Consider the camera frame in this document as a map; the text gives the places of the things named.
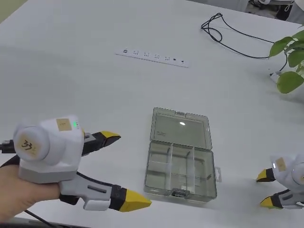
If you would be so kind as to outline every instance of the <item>transparent container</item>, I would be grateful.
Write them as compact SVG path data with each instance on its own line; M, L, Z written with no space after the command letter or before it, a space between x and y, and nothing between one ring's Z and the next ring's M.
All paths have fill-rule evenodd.
M217 197L208 118L154 108L145 192L208 202Z

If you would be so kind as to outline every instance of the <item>power outlet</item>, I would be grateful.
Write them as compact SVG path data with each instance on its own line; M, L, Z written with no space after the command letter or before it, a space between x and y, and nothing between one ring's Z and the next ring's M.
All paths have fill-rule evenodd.
M122 49L116 52L115 54L121 55L121 56L127 56L132 58L139 58L144 60L149 60L157 63L165 63L170 64L178 67L189 67L189 63L185 61L184 59L171 57L169 55L163 56L155 53L151 53L149 51L141 51L138 49Z

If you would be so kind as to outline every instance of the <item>human hand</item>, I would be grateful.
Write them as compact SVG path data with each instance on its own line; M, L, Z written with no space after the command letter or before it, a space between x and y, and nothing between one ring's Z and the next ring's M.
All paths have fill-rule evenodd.
M0 222L25 211L35 203L59 198L59 185L34 184L18 177L17 165L0 168Z

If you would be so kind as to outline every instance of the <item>table surface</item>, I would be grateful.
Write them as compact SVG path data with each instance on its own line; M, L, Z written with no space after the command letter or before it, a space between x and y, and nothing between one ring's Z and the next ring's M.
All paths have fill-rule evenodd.
M222 12L231 26L278 40L298 25L185 0L29 0L0 25L0 139L23 118L77 114L86 131L122 138L82 159L87 176L143 193L152 111L163 107L209 118L218 197L202 206L166 199L132 213L91 212L82 203L41 202L46 220L87 227L297 227L301 210L268 210L259 202L284 187L256 184L269 155L299 153L304 107L281 96L269 73L284 55L255 60L213 42L200 25ZM267 56L270 44L213 23L223 42ZM180 56L189 68L115 55L139 48ZM5 162L10 155L1 155Z

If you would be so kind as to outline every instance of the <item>black wire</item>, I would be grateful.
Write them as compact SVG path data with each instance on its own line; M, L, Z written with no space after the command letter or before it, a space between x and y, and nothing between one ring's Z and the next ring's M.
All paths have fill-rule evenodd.
M201 25L201 29L202 29L203 31L205 31L205 32L206 32L206 33L207 33L215 42L217 42L217 43L223 45L224 47L227 47L228 49L230 49L230 50L232 50L232 51L234 51L234 52L236 52L236 53L238 53L238 54L240 54L240 55L242 55L242 56L246 56L246 57L249 57L249 58L255 58L255 59L268 59L268 58L269 58L269 56L267 56L267 57L255 57L255 56L250 56L250 55L247 55L247 54L244 54L244 53L242 53L242 52L239 52L239 51L237 51L237 50L235 50L235 49L233 49L233 48L231 48L231 47L229 47L229 46L223 44L223 43L222 43L223 35L221 34L221 32L218 31L218 30L215 29L215 28L211 28L211 27L210 27L210 23L211 23L213 20L218 19L218 18L221 18L221 19L223 20L223 22L224 22L230 29L232 29L232 30L235 31L235 32L238 32L238 33L240 33L240 34L242 34L242 35L245 35L245 36L248 36L248 37L251 37L251 38L259 39L259 40L262 40L262 41L265 41L265 42L274 44L273 41L270 41L270 40L267 40L267 39L262 39L262 38L259 38L259 37L255 37L255 36L252 36L252 35L249 35L249 34L246 34L246 33L244 33L244 32L241 32L241 31L236 30L235 28L233 28L233 27L231 27L229 24L227 24L227 22L226 22L226 21L224 20L224 18L223 18L223 14L221 14L221 13L217 13L217 14L213 15L208 21L206 21L205 23L203 23L203 24ZM216 39L215 36L212 35L212 34L210 33L211 30L217 32L217 33L219 34L219 36L220 36L220 39ZM284 66L280 69L280 71L283 70L284 67L285 67L286 64L287 64L287 54L286 54L286 53L285 53L285 57L286 57L286 62L285 62L285 64L284 64Z
M29 214L30 216L33 216L34 218L38 219L40 222L43 222L44 224L48 225L49 227L57 227L53 224L50 224L48 221L45 221L43 218L39 217L38 215L34 214L33 212L29 210L25 210L25 213Z

